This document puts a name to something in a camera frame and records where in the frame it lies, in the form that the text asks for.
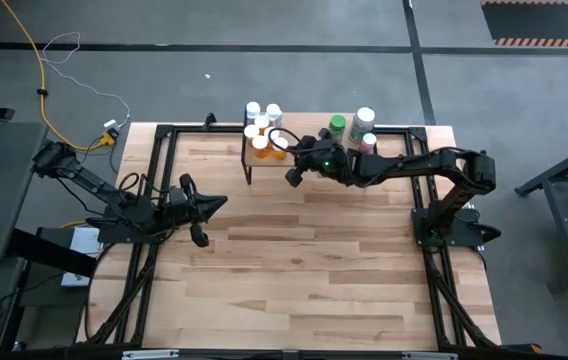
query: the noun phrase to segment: green bottle cap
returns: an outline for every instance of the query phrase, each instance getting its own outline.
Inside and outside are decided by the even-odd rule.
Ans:
[[[346,118],[342,115],[334,115],[328,127],[333,131],[342,132],[346,128]]]

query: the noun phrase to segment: wooden table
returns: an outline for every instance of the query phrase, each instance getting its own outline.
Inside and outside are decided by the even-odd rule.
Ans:
[[[323,123],[329,117],[300,119]],[[131,124],[119,179],[146,171],[156,125]],[[426,129],[431,149],[455,145],[451,127]],[[265,167],[249,186],[241,148],[241,134],[179,137],[173,182],[188,172],[201,193],[225,194],[229,201],[204,226],[210,247],[197,248],[185,230],[162,245],[144,346],[436,349],[424,262],[412,234],[409,179],[359,189],[307,175],[295,189],[284,179],[287,168]],[[404,141],[384,136],[378,151],[397,155]],[[436,183],[440,196],[452,188],[445,178]],[[114,246],[97,270],[91,333],[122,296],[130,251],[130,245]],[[499,343],[482,262],[468,249],[450,252],[461,303]],[[132,309],[128,336],[137,303]],[[443,311],[453,341],[448,307]]]

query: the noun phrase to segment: white cable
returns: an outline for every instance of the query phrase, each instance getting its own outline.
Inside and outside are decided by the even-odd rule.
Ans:
[[[77,36],[77,45],[75,46],[75,49],[71,50],[71,52],[68,53],[68,55],[66,55],[66,58],[65,58],[64,60],[62,60],[62,61],[49,60],[49,59],[48,59],[48,56],[46,55],[46,49],[47,49],[52,43],[54,43],[55,40],[57,40],[57,39],[59,39],[59,38],[61,38],[61,37],[69,36],[69,35],[76,35],[76,36]],[[99,95],[99,96],[106,96],[106,97],[115,98],[115,99],[119,100],[119,101],[122,103],[122,105],[124,105],[124,107],[126,108],[126,118],[124,119],[124,121],[122,121],[121,124],[118,124],[117,121],[116,121],[116,124],[117,124],[118,129],[121,129],[124,125],[126,125],[126,123],[128,122],[128,120],[131,118],[131,109],[128,107],[128,105],[126,105],[126,102],[124,102],[124,100],[122,100],[121,97],[119,97],[119,96],[117,96],[117,95],[114,95],[114,94],[107,94],[107,93],[99,92],[99,91],[95,90],[92,86],[86,85],[86,84],[82,84],[81,82],[75,80],[75,78],[72,77],[72,76],[68,76],[68,75],[62,74],[62,72],[59,71],[59,70],[53,65],[53,64],[64,64],[64,63],[66,63],[66,62],[71,58],[71,56],[73,56],[73,54],[80,48],[80,37],[81,37],[81,34],[80,34],[79,32],[77,32],[77,31],[70,32],[70,33],[65,33],[65,34],[61,34],[61,35],[57,35],[57,36],[54,37],[51,41],[49,41],[48,44],[46,44],[46,46],[44,46],[44,49],[42,49],[42,61],[45,62],[46,65],[50,66],[51,69],[55,70],[55,72],[56,72],[59,76],[61,76],[61,77],[64,78],[64,79],[71,80],[71,81],[74,82],[77,86],[81,86],[81,87],[83,87],[83,88],[90,89],[90,90],[93,91],[96,95]]]

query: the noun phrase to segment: yellow cable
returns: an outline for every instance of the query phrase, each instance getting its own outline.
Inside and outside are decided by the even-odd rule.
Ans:
[[[64,225],[60,226],[60,229],[76,227],[76,226],[80,226],[80,225],[84,225],[84,224],[86,224],[86,221],[73,221],[73,222],[70,222],[68,224],[64,224]]]
[[[6,8],[6,10],[8,10],[8,12],[11,14],[11,16],[13,16],[13,19],[15,19],[15,22],[17,23],[17,25],[20,26],[20,28],[22,29],[22,32],[24,33],[24,35],[28,39],[28,42],[31,43],[31,47],[33,48],[33,51],[35,51],[35,56],[37,57],[37,63],[40,67],[40,79],[41,79],[40,88],[42,90],[46,90],[46,75],[44,74],[44,65],[42,64],[42,58],[40,57],[40,52],[37,50],[37,46],[35,46],[35,42],[33,41],[33,38],[28,33],[28,31],[26,30],[24,25],[22,25],[22,22],[17,17],[17,15],[13,11],[13,9],[11,9],[11,7],[6,3],[6,1],[5,0],[0,0],[0,1],[2,1],[2,4],[4,4],[4,7]],[[57,131],[57,129],[55,129],[55,127],[53,127],[51,122],[46,117],[46,111],[44,110],[44,97],[45,97],[44,94],[40,94],[40,114],[42,115],[42,119],[44,120],[44,122],[46,123],[48,128],[51,129],[51,131],[53,133],[55,133],[55,135],[57,135],[58,138],[60,138],[62,141],[64,141],[70,147],[72,147],[76,150],[90,151],[90,150],[94,150],[94,149],[97,149],[97,148],[104,146],[103,144],[97,144],[97,145],[94,145],[94,146],[91,146],[91,147],[77,146],[77,145],[73,144],[72,142],[70,142],[67,138],[62,136],[62,134],[60,134],[59,131]]]

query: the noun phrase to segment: gray floor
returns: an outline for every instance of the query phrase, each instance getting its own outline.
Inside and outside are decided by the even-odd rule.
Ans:
[[[408,45],[400,0],[13,2],[38,41],[80,31],[92,42]],[[478,1],[413,0],[413,6],[423,46],[494,46]],[[0,41],[21,40],[0,6]],[[503,231],[486,253],[503,342],[568,354],[568,292],[552,296],[546,288],[566,269],[565,249],[543,195],[520,199],[512,191],[568,155],[568,57],[433,55],[424,62],[437,124],[454,126],[459,146],[486,149],[497,161],[498,189],[475,203],[483,222]],[[424,121],[410,55],[78,52],[61,68],[121,95],[134,121],[203,120],[211,111],[238,121],[253,99],[277,102],[284,111],[369,105],[384,123]],[[38,76],[30,51],[0,50],[0,106],[15,108],[16,121],[40,121]],[[88,144],[102,123],[124,114],[117,101],[52,73],[49,87],[49,118],[77,143]],[[115,179],[107,157],[91,156],[86,165]],[[36,178],[18,225],[34,231],[83,216],[59,184]],[[33,315],[36,324],[22,336],[35,346],[59,345],[59,334],[76,326],[76,310],[66,314],[54,318],[57,332],[38,329],[37,319],[52,317]]]

